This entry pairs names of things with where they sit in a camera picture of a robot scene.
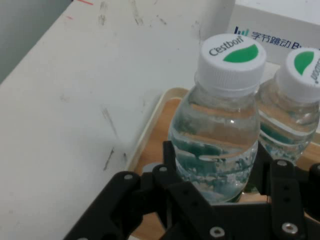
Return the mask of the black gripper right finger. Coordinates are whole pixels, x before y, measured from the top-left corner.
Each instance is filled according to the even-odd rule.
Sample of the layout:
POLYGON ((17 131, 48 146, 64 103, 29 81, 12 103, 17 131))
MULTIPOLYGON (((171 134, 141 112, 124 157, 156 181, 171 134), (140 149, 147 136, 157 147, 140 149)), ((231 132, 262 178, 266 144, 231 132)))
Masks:
POLYGON ((320 238, 320 165, 303 170, 273 159, 258 144, 249 181, 270 205, 271 237, 276 240, 320 238))

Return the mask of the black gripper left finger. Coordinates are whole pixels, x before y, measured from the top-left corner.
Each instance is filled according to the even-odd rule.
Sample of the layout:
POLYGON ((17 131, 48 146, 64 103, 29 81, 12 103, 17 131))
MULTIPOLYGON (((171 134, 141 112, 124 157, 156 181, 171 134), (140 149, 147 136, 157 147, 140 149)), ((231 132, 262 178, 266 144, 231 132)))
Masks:
POLYGON ((66 240, 127 240, 145 215, 156 213, 162 240, 216 240, 215 212, 176 173, 175 152, 163 142, 163 163, 151 172, 115 174, 65 236, 66 240))

